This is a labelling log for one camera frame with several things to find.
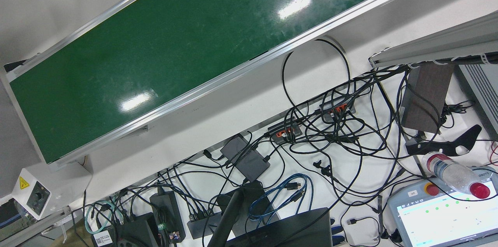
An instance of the blue cable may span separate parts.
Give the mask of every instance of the blue cable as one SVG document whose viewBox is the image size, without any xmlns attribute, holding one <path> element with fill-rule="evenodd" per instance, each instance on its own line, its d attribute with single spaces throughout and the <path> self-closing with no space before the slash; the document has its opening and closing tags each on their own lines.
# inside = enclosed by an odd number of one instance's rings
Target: blue cable
<svg viewBox="0 0 498 247">
<path fill-rule="evenodd" d="M 277 196 L 280 194 L 280 192 L 283 189 L 285 189 L 285 186 L 288 185 L 288 183 L 290 183 L 291 181 L 294 181 L 295 179 L 302 179 L 303 180 L 302 187 L 300 189 L 296 190 L 290 197 L 288 197 L 285 201 L 283 201 L 282 204 L 280 204 L 277 208 L 274 208 L 273 210 L 271 210 L 271 207 L 274 204 L 274 202 L 275 202 Z M 256 227 L 258 228 L 260 226 L 260 223 L 263 220 L 263 218 L 269 216 L 268 221 L 267 221 L 267 224 L 268 224 L 272 220 L 272 217 L 275 215 L 275 213 L 279 209 L 285 207 L 289 203 L 292 203 L 294 201 L 293 198 L 301 194 L 299 196 L 300 201 L 299 201 L 299 204 L 298 204 L 297 209 L 296 209 L 296 214 L 298 214 L 299 210 L 301 208 L 301 205 L 304 201 L 304 197 L 306 196 L 306 192 L 308 189 L 308 181 L 309 181 L 310 188 L 311 188 L 311 199 L 310 199 L 310 204 L 309 204 L 308 209 L 311 210 L 311 205 L 313 203 L 313 181 L 311 180 L 311 178 L 309 176 L 307 176 L 305 174 L 296 173 L 296 174 L 289 176 L 287 179 L 285 179 L 282 183 L 277 185 L 275 188 L 268 190 L 263 195 L 261 195 L 258 199 L 256 199 L 256 201 L 254 201 L 251 204 L 251 206 L 249 207 L 249 214 L 248 214 L 249 219 L 251 221 L 258 221 L 258 224 L 256 225 Z M 272 197 L 272 199 L 270 200 L 270 203 L 269 203 L 268 207 L 266 208 L 265 212 L 263 214 L 254 214 L 255 206 L 258 205 L 260 203 L 260 201 L 262 201 L 264 198 L 268 197 L 272 193 L 275 193 L 275 194 Z"/>
<path fill-rule="evenodd" d="M 121 211 L 119 209 L 117 209 L 116 206 L 114 204 L 112 204 L 111 202 L 109 202 L 107 200 L 99 200 L 96 203 L 104 203 L 104 204 L 108 204 L 110 206 L 111 210 L 109 211 L 109 215 L 107 215 L 108 219 L 110 219 L 112 217 L 112 214 L 114 213 L 114 211 L 118 211 L 119 215 L 121 215 L 121 220 L 124 221 L 123 214 L 121 214 Z M 104 228 L 105 228 L 105 226 L 107 225 L 107 223 L 109 221 L 106 219 L 105 223 L 102 224 L 102 226 L 100 227 L 100 229 L 98 229 L 97 231 L 92 231 L 92 229 L 90 229 L 89 224 L 88 224 L 88 216 L 90 214 L 90 210 L 91 209 L 88 209 L 87 213 L 85 215 L 85 229 L 88 231 L 88 233 L 95 235 L 95 234 L 103 231 Z"/>
</svg>

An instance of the label sticker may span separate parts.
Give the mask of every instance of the label sticker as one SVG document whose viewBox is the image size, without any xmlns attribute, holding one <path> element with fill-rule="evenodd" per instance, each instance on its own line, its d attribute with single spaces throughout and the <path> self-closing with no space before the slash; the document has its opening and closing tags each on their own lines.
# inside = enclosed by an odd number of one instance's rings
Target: label sticker
<svg viewBox="0 0 498 247">
<path fill-rule="evenodd" d="M 409 197 L 414 197 L 418 194 L 417 190 L 414 190 L 414 191 L 411 191 L 411 192 L 408 192 L 408 196 Z"/>
<path fill-rule="evenodd" d="M 30 184 L 28 182 L 26 182 L 26 180 L 24 180 L 21 176 L 19 176 L 19 186 L 21 187 L 21 190 L 22 190 L 22 189 L 29 187 Z"/>
<path fill-rule="evenodd" d="M 109 231 L 102 231 L 94 235 L 96 245 L 98 247 L 104 246 L 112 243 L 112 238 L 110 238 Z"/>
</svg>

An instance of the screen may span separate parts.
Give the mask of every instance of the screen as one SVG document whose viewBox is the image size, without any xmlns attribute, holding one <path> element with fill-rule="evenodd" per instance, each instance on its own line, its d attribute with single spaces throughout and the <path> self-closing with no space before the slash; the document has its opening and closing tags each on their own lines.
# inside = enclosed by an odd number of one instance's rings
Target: screen
<svg viewBox="0 0 498 247">
<path fill-rule="evenodd" d="M 491 180 L 484 183 L 496 195 Z M 451 190 L 450 196 L 477 200 Z M 413 247 L 455 245 L 498 233 L 498 197 L 484 201 L 458 201 L 445 193 L 430 200 L 416 200 L 397 207 Z"/>
</svg>

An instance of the gray device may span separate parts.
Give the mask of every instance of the gray device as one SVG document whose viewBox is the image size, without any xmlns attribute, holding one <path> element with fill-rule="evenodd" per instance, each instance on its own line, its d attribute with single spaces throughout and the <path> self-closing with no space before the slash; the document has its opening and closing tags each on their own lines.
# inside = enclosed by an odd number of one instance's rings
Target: gray device
<svg viewBox="0 0 498 247">
<path fill-rule="evenodd" d="M 468 99 L 475 100 L 473 109 L 482 126 L 494 141 L 498 140 L 498 65 L 460 65 L 456 79 Z"/>
<path fill-rule="evenodd" d="M 488 166 L 472 170 L 491 191 L 488 199 L 468 201 L 478 199 L 456 192 L 438 178 L 430 180 L 444 192 L 423 180 L 389 198 L 404 246 L 473 247 L 498 240 L 498 175 Z"/>
<path fill-rule="evenodd" d="M 254 182 L 270 167 L 270 163 L 263 160 L 263 156 L 255 149 L 247 149 L 248 144 L 242 135 L 237 134 L 220 151 L 249 182 Z"/>
</svg>

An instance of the bottle cap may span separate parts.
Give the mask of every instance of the bottle cap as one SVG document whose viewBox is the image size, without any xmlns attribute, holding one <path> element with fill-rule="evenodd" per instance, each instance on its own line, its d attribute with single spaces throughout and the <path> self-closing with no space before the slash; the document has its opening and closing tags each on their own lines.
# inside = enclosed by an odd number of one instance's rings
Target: bottle cap
<svg viewBox="0 0 498 247">
<path fill-rule="evenodd" d="M 479 198 L 479 199 L 485 199 L 487 197 L 489 197 L 489 188 L 486 187 L 486 185 L 484 184 L 481 184 L 481 183 L 473 183 L 472 185 L 470 185 L 470 188 L 468 188 L 468 190 L 470 190 L 470 193 Z"/>
</svg>

